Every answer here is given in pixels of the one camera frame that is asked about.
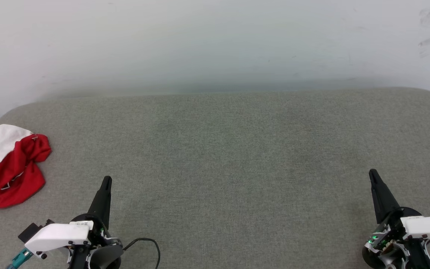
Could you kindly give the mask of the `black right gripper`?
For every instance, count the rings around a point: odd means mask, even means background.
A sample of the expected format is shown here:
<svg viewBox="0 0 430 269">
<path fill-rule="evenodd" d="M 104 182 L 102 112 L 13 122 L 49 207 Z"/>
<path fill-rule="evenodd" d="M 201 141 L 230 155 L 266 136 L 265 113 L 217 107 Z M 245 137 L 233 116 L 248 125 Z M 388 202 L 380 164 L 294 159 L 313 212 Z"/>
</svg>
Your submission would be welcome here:
<svg viewBox="0 0 430 269">
<path fill-rule="evenodd" d="M 374 269 L 414 269 L 423 267 L 421 240 L 405 237 L 403 217 L 420 217 L 411 208 L 401 207 L 376 169 L 369 170 L 377 228 L 368 237 L 362 256 Z"/>
</svg>

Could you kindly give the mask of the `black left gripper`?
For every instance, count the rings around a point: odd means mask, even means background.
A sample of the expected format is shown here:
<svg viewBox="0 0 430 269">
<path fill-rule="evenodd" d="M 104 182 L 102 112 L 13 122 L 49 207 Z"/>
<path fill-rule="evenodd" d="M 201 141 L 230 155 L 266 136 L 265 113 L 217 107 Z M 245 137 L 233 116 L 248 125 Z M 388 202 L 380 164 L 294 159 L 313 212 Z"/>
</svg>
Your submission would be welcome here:
<svg viewBox="0 0 430 269">
<path fill-rule="evenodd" d="M 84 243 L 69 245 L 70 269 L 119 269 L 123 244 L 109 233 L 112 177 L 105 176 L 87 214 L 77 216 L 70 224 L 89 228 Z"/>
</svg>

